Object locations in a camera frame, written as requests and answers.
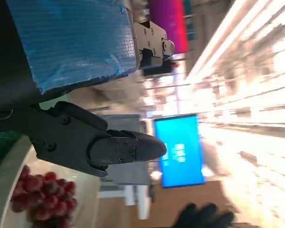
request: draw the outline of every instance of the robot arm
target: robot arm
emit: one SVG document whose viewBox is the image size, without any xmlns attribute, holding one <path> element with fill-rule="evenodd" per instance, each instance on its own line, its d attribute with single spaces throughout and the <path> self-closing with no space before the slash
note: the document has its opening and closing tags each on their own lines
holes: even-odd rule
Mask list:
<svg viewBox="0 0 285 228">
<path fill-rule="evenodd" d="M 137 68 L 161 66 L 174 52 L 174 44 L 167 39 L 165 30 L 152 22 L 131 21 L 131 24 Z M 1 46 L 0 60 L 8 66 L 13 58 L 17 60 L 17 55 L 5 58 L 3 54 L 20 42 L 16 40 L 6 45 Z M 83 82 L 41 94 L 32 81 L 27 63 L 15 61 L 16 69 L 20 70 L 14 75 L 9 71 L 10 78 L 0 80 L 0 131 L 14 130 L 30 137 L 39 159 L 104 177 L 108 165 L 152 160 L 166 153 L 160 140 L 137 132 L 108 130 L 105 120 L 74 104 L 58 102 L 54 108 L 41 110 L 40 101 L 94 83 Z M 4 70 L 0 65 L 2 77 Z"/>
</svg>

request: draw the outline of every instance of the screw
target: screw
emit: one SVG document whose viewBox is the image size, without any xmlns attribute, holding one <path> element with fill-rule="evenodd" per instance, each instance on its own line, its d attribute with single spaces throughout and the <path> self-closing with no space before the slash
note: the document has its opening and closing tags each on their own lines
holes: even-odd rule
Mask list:
<svg viewBox="0 0 285 228">
<path fill-rule="evenodd" d="M 56 149 L 56 144 L 55 143 L 46 143 L 44 145 L 44 147 L 46 148 L 47 151 L 51 152 L 51 151 L 54 151 Z"/>
<path fill-rule="evenodd" d="M 68 117 L 68 116 L 63 116 L 62 119 L 61 119 L 61 123 L 63 125 L 68 125 L 70 122 L 71 122 L 71 118 Z"/>
</svg>

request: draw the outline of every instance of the white plate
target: white plate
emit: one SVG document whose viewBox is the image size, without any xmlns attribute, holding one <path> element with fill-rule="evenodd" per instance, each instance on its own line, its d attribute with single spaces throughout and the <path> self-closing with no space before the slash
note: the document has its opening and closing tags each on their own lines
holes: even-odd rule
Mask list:
<svg viewBox="0 0 285 228">
<path fill-rule="evenodd" d="M 32 174 L 54 171 L 59 178 L 74 181 L 78 207 L 73 214 L 72 225 L 74 228 L 94 226 L 98 207 L 99 178 L 37 159 L 28 137 L 22 137 L 0 165 L 0 228 L 30 228 L 32 226 L 25 212 L 17 214 L 10 210 L 10 198 L 24 164 L 30 167 Z"/>
</svg>

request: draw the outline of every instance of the display screen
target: display screen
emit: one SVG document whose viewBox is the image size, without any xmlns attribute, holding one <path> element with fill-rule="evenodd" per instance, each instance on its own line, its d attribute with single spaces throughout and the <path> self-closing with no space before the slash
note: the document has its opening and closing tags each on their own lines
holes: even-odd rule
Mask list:
<svg viewBox="0 0 285 228">
<path fill-rule="evenodd" d="M 163 187 L 203 184 L 202 148 L 196 115 L 154 120 L 155 136 L 167 153 L 160 158 Z"/>
</svg>

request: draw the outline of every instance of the red grape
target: red grape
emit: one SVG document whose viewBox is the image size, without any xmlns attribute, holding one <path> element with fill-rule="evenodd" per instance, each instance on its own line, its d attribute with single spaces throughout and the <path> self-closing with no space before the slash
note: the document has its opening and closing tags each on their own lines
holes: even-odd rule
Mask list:
<svg viewBox="0 0 285 228">
<path fill-rule="evenodd" d="M 60 224 L 58 224 L 58 228 L 70 228 L 71 225 L 69 223 L 69 221 L 67 220 L 62 220 L 62 222 Z"/>
<path fill-rule="evenodd" d="M 77 200 L 75 198 L 72 198 L 70 201 L 72 202 L 74 208 L 77 207 L 78 202 L 77 202 Z"/>
<path fill-rule="evenodd" d="M 44 185 L 44 191 L 47 195 L 55 194 L 58 190 L 58 184 L 54 180 L 48 180 Z"/>
<path fill-rule="evenodd" d="M 66 183 L 66 180 L 65 179 L 58 179 L 57 180 L 57 184 L 60 185 L 60 186 L 64 186 Z"/>
<path fill-rule="evenodd" d="M 28 195 L 28 204 L 30 206 L 37 206 L 42 203 L 45 199 L 45 195 L 40 191 L 32 192 Z"/>
<path fill-rule="evenodd" d="M 40 190 L 42 187 L 42 179 L 40 177 L 29 175 L 27 179 L 24 181 L 24 189 L 27 192 L 34 192 Z"/>
<path fill-rule="evenodd" d="M 55 196 L 55 195 L 48 196 L 44 200 L 44 204 L 43 205 L 47 209 L 53 209 L 57 205 L 58 201 L 59 200 L 58 200 L 57 196 Z"/>
<path fill-rule="evenodd" d="M 61 200 L 67 202 L 67 201 L 69 201 L 72 197 L 73 197 L 73 195 L 72 195 L 70 192 L 66 192 L 66 193 L 61 197 Z"/>
<path fill-rule="evenodd" d="M 72 181 L 70 181 L 70 182 L 67 182 L 66 184 L 65 184 L 65 190 L 66 191 L 75 191 L 75 188 L 76 188 L 76 185 L 75 185 L 75 183 L 74 182 L 72 182 Z"/>
<path fill-rule="evenodd" d="M 45 221 L 35 221 L 32 228 L 47 228 L 47 223 Z"/>
<path fill-rule="evenodd" d="M 41 174 L 37 174 L 35 175 L 35 177 L 39 177 L 42 179 L 43 184 L 45 184 L 47 182 L 46 178 L 44 176 L 42 176 Z"/>
<path fill-rule="evenodd" d="M 46 180 L 56 180 L 57 175 L 54 172 L 47 172 L 45 178 Z"/>
<path fill-rule="evenodd" d="M 26 177 L 29 175 L 29 173 L 30 173 L 29 167 L 27 165 L 24 165 L 24 167 L 23 167 L 23 169 L 21 171 L 19 179 L 20 180 L 26 179 Z"/>
<path fill-rule="evenodd" d="M 11 209 L 15 213 L 23 212 L 28 205 L 26 194 L 22 194 L 20 196 L 17 196 L 13 199 L 11 203 Z"/>
<path fill-rule="evenodd" d="M 55 209 L 53 210 L 53 214 L 56 216 L 64 216 L 67 213 L 67 204 L 65 202 L 59 202 Z"/>
<path fill-rule="evenodd" d="M 37 209 L 36 220 L 45 221 L 45 220 L 48 220 L 51 216 L 52 216 L 52 214 L 51 214 L 50 210 L 48 210 L 44 207 L 40 207 Z"/>
<path fill-rule="evenodd" d="M 76 208 L 77 200 L 72 198 L 68 202 L 66 202 L 66 204 L 67 204 L 68 211 L 71 212 L 71 211 L 73 211 Z"/>
<path fill-rule="evenodd" d="M 57 197 L 62 197 L 64 194 L 65 194 L 65 189 L 62 187 L 62 186 L 58 186 L 58 189 L 57 189 L 57 192 L 56 192 L 56 195 Z"/>
<path fill-rule="evenodd" d="M 23 188 L 23 181 L 19 180 L 14 188 L 13 194 L 11 196 L 11 200 L 13 200 L 14 197 L 21 195 L 22 193 L 25 193 Z"/>
</svg>

